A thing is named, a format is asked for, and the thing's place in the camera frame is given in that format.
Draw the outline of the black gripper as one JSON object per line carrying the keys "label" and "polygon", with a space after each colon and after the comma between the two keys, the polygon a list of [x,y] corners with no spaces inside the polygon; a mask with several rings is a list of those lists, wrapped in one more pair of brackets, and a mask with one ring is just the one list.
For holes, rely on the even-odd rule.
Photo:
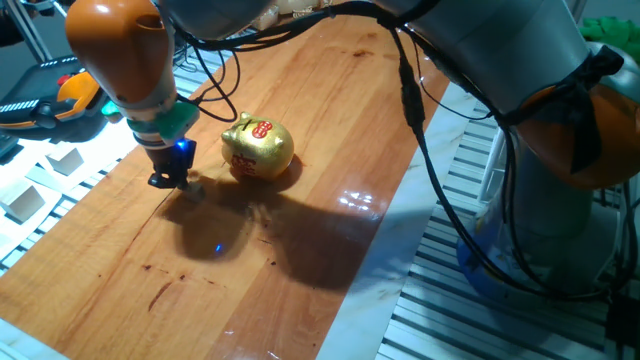
{"label": "black gripper", "polygon": [[158,189],[170,189],[171,183],[179,190],[188,190],[188,170],[193,166],[196,142],[182,139],[163,149],[145,149],[153,163],[154,172],[148,184]]}

